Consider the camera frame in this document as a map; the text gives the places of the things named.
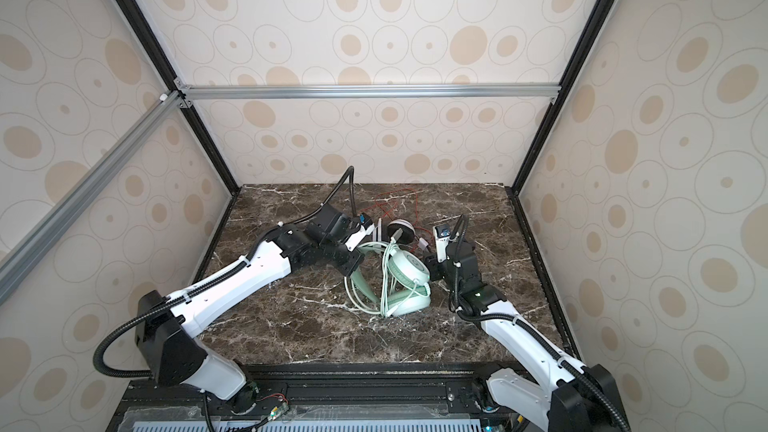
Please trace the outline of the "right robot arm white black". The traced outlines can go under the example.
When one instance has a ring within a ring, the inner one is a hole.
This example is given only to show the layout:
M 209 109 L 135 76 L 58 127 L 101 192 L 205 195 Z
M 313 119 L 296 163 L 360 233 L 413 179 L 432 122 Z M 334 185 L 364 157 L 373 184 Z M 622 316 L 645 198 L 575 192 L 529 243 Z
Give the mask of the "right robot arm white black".
M 503 345 L 532 377 L 508 368 L 483 378 L 491 409 L 508 408 L 543 431 L 629 431 L 615 379 L 554 345 L 496 287 L 482 281 L 471 245 L 426 258 L 431 279 L 449 287 L 458 317 Z

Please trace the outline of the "left slanted aluminium frame bar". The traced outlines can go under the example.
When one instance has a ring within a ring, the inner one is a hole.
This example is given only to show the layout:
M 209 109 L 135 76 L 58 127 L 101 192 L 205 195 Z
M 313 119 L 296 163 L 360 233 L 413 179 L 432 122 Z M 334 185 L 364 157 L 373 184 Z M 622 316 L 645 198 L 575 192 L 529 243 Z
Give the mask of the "left slanted aluminium frame bar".
M 1 300 L 7 301 L 28 274 L 61 239 L 136 154 L 166 116 L 180 107 L 178 91 L 169 91 L 92 167 L 1 264 Z

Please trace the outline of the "horizontal aluminium frame bar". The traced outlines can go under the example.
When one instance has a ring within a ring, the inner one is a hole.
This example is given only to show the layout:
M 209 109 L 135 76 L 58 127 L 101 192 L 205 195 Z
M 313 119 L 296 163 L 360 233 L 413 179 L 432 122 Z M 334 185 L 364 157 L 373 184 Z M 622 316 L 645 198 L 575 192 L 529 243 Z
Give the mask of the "horizontal aluminium frame bar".
M 557 83 L 362 84 L 362 85 L 182 85 L 191 100 L 412 99 L 412 98 L 556 98 Z

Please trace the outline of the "mint green headphones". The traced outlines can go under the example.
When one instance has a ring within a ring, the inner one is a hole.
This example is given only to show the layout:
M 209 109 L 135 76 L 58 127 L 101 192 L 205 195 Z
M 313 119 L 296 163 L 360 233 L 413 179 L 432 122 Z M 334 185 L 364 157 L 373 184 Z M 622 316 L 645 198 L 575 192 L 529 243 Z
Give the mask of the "mint green headphones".
M 356 250 L 365 255 L 380 255 L 382 284 L 381 292 L 375 294 L 358 269 L 345 278 L 345 291 L 355 308 L 368 315 L 389 318 L 430 306 L 430 273 L 414 254 L 395 242 L 368 242 Z

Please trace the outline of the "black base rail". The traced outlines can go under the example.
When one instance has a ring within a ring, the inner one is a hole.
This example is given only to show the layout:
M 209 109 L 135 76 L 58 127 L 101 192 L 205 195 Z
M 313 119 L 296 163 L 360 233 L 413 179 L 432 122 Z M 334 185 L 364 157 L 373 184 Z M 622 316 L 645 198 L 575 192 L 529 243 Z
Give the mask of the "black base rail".
M 225 400 L 129 384 L 110 431 L 626 431 L 615 380 L 558 367 L 542 390 L 517 362 L 248 365 Z

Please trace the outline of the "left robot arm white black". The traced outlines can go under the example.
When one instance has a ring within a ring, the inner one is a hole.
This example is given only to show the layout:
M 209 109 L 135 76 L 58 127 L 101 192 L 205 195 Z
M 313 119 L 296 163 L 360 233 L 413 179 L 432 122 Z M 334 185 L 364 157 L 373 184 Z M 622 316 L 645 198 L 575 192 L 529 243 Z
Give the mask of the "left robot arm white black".
M 253 293 L 304 267 L 329 262 L 350 273 L 362 261 L 357 246 L 374 229 L 367 223 L 350 231 L 317 235 L 308 228 L 279 224 L 260 238 L 253 251 L 210 277 L 168 296 L 146 295 L 147 309 L 104 337 L 94 351 L 93 366 L 108 377 L 147 378 L 163 387 L 183 384 L 231 400 L 247 386 L 245 371 L 205 346 L 198 336 Z M 107 349 L 132 329 L 148 368 L 109 366 Z

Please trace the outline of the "white black headphones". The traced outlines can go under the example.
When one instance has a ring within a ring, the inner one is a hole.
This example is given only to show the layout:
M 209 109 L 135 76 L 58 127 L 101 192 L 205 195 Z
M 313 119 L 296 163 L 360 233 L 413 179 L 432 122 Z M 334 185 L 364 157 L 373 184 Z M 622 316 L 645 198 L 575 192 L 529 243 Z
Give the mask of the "white black headphones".
M 410 252 L 426 251 L 430 248 L 430 241 L 423 235 L 423 230 L 411 222 L 405 219 L 394 219 L 384 224 L 379 220 L 374 228 L 372 241 L 390 242 L 392 239 L 401 249 L 407 249 Z

